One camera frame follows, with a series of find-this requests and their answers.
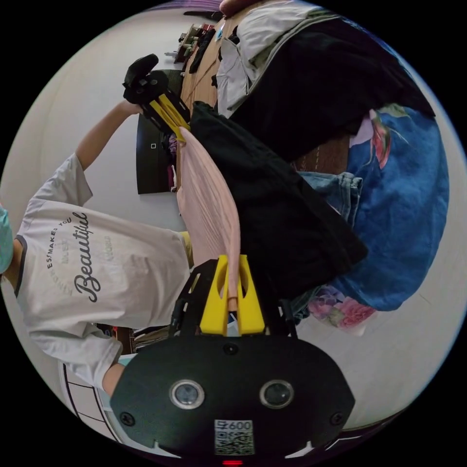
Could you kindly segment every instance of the white wall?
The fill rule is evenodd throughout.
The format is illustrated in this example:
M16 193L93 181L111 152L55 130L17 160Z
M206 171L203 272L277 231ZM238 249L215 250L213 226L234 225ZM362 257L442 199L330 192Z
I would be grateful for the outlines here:
M2 204L9 210L14 232L27 203L53 171L75 150L80 139L123 98L128 66L154 53L158 69L175 69L165 52L200 18L183 10L150 11L106 31L80 50L53 77L27 114L8 155L0 184ZM124 123L102 155L86 172L94 198L88 207L107 214L173 230L184 228L171 193L139 196L136 185L134 116ZM14 329L29 359L53 392L65 401L57 361L43 354L26 334L9 284L3 296Z

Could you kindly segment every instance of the camera lens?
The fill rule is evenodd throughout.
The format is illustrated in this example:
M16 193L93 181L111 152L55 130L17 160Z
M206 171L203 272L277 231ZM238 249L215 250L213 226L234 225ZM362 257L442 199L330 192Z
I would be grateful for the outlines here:
M270 409L282 409L293 399L292 385L282 380L268 381L259 394L261 403Z
M195 409L204 401L203 388L190 380L177 381L170 389L170 400L180 409Z

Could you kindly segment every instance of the face mask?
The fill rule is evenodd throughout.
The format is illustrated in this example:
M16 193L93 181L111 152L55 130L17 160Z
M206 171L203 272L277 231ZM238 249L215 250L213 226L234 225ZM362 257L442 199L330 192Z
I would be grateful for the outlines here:
M10 266L13 259L13 233L8 220L8 211L0 204L0 274Z

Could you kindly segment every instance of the screw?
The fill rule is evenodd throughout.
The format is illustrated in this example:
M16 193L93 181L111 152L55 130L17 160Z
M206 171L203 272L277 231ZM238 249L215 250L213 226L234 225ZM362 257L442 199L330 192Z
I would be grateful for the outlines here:
M238 347L234 344L225 344L224 345L224 352L227 355L235 355L238 352Z
M135 424L135 418L128 412L122 412L120 414L120 421L127 427L132 427Z
M342 423L343 415L341 412L336 412L332 417L331 417L331 425L340 425Z

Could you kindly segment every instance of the denim jeans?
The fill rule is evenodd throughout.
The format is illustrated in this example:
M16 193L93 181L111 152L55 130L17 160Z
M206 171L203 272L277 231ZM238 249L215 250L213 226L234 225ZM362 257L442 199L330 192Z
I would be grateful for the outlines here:
M344 172L340 175L299 172L304 180L317 191L353 227L359 207L363 180ZM294 298L290 306L295 324L309 316L308 302L316 295L319 287Z

